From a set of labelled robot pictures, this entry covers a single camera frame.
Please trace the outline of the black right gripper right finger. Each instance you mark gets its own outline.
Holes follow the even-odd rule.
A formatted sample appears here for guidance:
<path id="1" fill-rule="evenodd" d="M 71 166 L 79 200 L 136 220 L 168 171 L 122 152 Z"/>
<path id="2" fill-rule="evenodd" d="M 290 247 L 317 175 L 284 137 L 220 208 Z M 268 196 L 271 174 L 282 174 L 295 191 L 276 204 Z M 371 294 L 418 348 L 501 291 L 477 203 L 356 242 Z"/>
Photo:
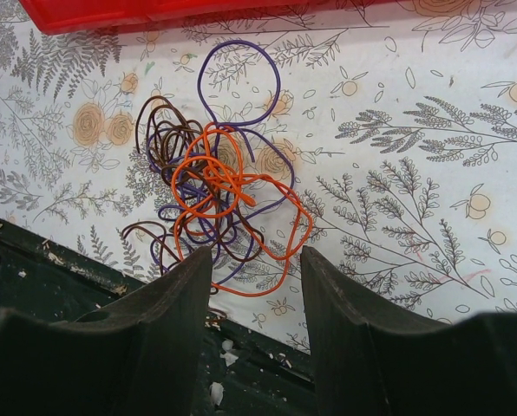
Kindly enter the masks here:
<path id="1" fill-rule="evenodd" d="M 403 309 L 301 252 L 322 415 L 517 415 L 517 313 L 448 325 Z"/>

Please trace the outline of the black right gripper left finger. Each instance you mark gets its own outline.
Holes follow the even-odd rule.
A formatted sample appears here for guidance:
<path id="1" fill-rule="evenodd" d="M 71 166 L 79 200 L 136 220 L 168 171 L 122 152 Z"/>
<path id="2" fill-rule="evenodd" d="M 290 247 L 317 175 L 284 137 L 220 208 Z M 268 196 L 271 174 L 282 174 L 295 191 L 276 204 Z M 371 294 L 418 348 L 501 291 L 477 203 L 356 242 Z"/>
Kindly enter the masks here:
<path id="1" fill-rule="evenodd" d="M 73 322 L 0 308 L 0 415 L 188 415 L 211 278 L 202 247 Z"/>

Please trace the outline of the red three-compartment tray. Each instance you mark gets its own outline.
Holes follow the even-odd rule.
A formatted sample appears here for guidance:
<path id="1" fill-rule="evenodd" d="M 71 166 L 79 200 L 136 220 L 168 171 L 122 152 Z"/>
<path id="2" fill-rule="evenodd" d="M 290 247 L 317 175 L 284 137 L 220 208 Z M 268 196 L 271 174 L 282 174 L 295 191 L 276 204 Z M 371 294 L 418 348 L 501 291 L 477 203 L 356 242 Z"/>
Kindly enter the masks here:
<path id="1" fill-rule="evenodd" d="M 35 26 L 45 35 L 80 30 L 141 26 L 188 16 L 236 11 L 281 11 L 285 6 L 318 5 L 318 1 L 133 1 L 133 0 L 47 0 L 19 2 Z"/>

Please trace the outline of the floral patterned table mat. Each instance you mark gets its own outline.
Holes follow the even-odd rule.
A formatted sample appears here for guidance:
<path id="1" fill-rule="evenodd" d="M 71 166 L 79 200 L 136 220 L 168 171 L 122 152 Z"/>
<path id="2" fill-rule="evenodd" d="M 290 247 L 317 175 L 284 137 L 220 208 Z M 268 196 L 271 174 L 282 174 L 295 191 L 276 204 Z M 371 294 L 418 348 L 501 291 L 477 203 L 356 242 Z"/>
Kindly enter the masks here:
<path id="1" fill-rule="evenodd" d="M 173 195 L 147 116 L 247 129 L 309 242 L 441 322 L 517 313 L 517 1 L 318 1 L 44 35 L 0 1 L 0 224 L 148 283 Z"/>

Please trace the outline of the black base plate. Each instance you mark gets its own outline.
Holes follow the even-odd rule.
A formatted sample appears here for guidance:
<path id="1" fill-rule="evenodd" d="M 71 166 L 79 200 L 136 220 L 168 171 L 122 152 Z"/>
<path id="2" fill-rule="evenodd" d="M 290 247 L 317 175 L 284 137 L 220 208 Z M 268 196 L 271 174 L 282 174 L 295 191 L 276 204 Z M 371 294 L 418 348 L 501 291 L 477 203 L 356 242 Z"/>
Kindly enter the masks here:
<path id="1" fill-rule="evenodd" d="M 118 302 L 141 282 L 0 224 L 0 312 L 11 309 L 45 323 L 73 322 Z M 11 330 L 0 342 L 0 400 L 8 415 L 109 415 L 96 399 L 118 385 L 104 361 L 118 347 L 57 347 L 31 332 Z M 193 387 L 170 392 L 160 377 L 143 381 L 136 415 L 314 415 L 309 358 L 235 322 L 205 330 Z"/>

